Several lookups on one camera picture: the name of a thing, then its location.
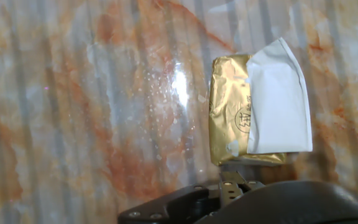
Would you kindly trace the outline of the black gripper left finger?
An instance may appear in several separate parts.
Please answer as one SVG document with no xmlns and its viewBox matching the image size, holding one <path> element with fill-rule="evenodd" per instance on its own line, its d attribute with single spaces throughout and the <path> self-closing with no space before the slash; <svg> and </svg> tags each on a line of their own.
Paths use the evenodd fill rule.
<svg viewBox="0 0 358 224">
<path fill-rule="evenodd" d="M 214 215 L 248 191 L 238 172 L 222 172 L 215 182 L 195 184 L 119 214 L 118 224 L 196 223 Z"/>
</svg>

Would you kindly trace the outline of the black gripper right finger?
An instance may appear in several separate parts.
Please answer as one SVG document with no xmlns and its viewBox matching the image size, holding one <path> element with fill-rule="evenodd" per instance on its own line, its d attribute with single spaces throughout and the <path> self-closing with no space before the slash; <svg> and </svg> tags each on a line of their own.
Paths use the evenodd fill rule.
<svg viewBox="0 0 358 224">
<path fill-rule="evenodd" d="M 263 183 L 254 180 L 245 181 L 244 185 L 245 185 L 246 192 L 265 187 Z"/>
</svg>

